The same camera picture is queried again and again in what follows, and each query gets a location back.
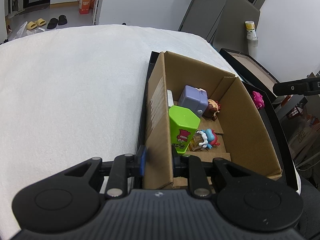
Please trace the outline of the blue monster beer mug figurine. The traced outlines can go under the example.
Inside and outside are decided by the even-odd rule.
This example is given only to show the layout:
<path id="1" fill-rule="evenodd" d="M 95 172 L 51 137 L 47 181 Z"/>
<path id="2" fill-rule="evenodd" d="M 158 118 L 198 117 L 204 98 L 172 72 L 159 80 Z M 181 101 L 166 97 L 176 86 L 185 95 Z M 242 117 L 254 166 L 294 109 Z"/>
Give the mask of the blue monster beer mug figurine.
<path id="1" fill-rule="evenodd" d="M 218 142 L 217 134 L 213 129 L 199 130 L 196 131 L 188 149 L 190 151 L 202 151 L 202 150 L 210 150 L 214 146 L 220 146 Z"/>

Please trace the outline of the pink dinosaur hood figurine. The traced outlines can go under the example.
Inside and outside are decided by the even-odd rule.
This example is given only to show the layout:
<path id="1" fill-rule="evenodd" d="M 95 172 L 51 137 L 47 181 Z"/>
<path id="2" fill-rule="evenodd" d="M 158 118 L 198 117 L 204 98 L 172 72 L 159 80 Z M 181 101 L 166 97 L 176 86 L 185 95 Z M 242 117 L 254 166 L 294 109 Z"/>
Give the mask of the pink dinosaur hood figurine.
<path id="1" fill-rule="evenodd" d="M 259 92 L 252 92 L 252 100 L 258 110 L 263 109 L 265 107 L 263 96 Z"/>

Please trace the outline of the green hexagonal toy box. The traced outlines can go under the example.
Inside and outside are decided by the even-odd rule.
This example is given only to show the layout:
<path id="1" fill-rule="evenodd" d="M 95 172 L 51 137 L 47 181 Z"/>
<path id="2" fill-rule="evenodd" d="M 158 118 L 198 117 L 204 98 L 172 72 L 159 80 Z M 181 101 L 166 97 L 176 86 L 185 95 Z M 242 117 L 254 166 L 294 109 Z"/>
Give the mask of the green hexagonal toy box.
<path id="1" fill-rule="evenodd" d="M 178 154 L 185 154 L 201 120 L 190 109 L 173 105 L 169 108 L 169 121 L 171 145 Z"/>

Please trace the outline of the brown bear figurine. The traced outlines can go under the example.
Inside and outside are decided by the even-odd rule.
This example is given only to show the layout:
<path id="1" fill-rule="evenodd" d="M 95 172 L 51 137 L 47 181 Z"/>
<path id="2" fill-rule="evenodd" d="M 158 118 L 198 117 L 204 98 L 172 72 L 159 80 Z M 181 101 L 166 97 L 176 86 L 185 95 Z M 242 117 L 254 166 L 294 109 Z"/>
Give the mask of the brown bear figurine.
<path id="1" fill-rule="evenodd" d="M 206 110 L 203 113 L 204 118 L 210 118 L 213 121 L 217 120 L 217 114 L 220 113 L 221 110 L 221 105 L 219 104 L 218 101 L 208 99 L 208 105 Z"/>

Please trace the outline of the lilac cube toy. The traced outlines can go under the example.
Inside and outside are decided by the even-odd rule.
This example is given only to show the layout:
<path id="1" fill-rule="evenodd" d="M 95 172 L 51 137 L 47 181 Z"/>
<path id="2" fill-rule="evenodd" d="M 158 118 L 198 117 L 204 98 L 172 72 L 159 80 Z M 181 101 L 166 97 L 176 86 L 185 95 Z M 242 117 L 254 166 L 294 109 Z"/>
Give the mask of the lilac cube toy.
<path id="1" fill-rule="evenodd" d="M 202 88 L 186 85 L 179 98 L 178 105 L 190 109 L 200 118 L 208 106 L 207 92 Z"/>

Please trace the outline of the white charger block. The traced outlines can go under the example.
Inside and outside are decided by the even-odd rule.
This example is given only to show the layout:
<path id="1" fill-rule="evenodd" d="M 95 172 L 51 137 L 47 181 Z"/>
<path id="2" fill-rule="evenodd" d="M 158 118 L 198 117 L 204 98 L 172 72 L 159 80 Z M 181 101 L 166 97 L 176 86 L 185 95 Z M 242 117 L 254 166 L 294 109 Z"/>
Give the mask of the white charger block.
<path id="1" fill-rule="evenodd" d="M 167 98 L 168 98 L 168 107 L 172 107 L 174 105 L 174 99 L 171 90 L 167 90 Z"/>

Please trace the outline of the black box lid with cardboard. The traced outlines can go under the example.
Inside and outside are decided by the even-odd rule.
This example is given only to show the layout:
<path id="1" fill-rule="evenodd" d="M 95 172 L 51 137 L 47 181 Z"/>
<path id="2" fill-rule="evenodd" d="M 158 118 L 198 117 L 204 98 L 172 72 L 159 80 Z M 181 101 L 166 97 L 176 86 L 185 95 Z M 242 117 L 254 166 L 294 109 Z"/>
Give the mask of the black box lid with cardboard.
<path id="1" fill-rule="evenodd" d="M 273 94 L 272 88 L 279 81 L 254 58 L 230 49 L 222 48 L 219 53 L 244 81 Z"/>

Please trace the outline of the yellow white bottle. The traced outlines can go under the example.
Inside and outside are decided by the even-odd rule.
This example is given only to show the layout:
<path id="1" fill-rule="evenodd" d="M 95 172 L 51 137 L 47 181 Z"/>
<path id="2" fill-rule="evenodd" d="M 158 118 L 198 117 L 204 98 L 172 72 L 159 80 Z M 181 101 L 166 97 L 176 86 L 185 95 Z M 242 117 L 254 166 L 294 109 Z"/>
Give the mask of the yellow white bottle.
<path id="1" fill-rule="evenodd" d="M 245 27 L 247 31 L 248 53 L 252 58 L 257 58 L 258 37 L 255 29 L 254 21 L 246 21 Z"/>

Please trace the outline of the black slipper pair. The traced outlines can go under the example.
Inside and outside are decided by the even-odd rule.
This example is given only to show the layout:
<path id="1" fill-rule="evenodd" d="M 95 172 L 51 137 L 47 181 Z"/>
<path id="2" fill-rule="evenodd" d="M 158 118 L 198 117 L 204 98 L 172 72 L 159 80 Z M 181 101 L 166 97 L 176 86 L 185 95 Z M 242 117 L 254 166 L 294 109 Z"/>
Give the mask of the black slipper pair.
<path id="1" fill-rule="evenodd" d="M 57 26 L 65 25 L 67 23 L 67 17 L 65 15 L 60 15 L 58 18 L 51 18 L 49 20 L 49 23 L 47 24 L 47 29 L 55 29 Z"/>

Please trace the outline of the white plastic bag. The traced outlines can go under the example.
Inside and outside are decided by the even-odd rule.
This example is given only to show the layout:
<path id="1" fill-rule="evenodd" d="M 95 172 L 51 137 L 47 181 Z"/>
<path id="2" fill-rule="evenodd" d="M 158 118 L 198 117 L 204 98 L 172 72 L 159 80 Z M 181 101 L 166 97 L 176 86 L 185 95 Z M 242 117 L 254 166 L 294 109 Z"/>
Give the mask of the white plastic bag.
<path id="1" fill-rule="evenodd" d="M 18 39 L 18 38 L 25 37 L 25 36 L 30 36 L 30 35 L 33 35 L 33 34 L 37 34 L 37 33 L 43 33 L 43 32 L 46 31 L 44 28 L 41 28 L 41 27 L 37 27 L 34 30 L 27 30 L 27 23 L 28 22 L 24 22 L 20 26 L 19 30 L 17 31 L 16 35 L 13 38 L 14 40 Z"/>

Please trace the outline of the yellow slipper pair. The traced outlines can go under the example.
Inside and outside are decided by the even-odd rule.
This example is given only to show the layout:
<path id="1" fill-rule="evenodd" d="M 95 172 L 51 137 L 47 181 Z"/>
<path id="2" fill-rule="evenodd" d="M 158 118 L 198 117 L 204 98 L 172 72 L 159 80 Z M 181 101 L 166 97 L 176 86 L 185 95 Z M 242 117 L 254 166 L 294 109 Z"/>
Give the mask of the yellow slipper pair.
<path id="1" fill-rule="evenodd" d="M 46 23 L 47 22 L 42 18 L 39 18 L 36 21 L 30 21 L 27 23 L 27 30 L 34 30 L 37 27 L 42 27 L 42 26 L 46 25 Z"/>

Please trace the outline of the orange cardboard box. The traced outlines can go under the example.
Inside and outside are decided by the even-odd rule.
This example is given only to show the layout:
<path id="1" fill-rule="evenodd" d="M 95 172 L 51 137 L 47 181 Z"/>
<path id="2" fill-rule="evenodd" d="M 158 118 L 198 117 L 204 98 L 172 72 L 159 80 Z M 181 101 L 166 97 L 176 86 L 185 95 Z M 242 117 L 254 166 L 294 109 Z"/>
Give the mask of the orange cardboard box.
<path id="1" fill-rule="evenodd" d="M 88 14 L 94 8 L 95 0 L 79 0 L 79 14 Z"/>

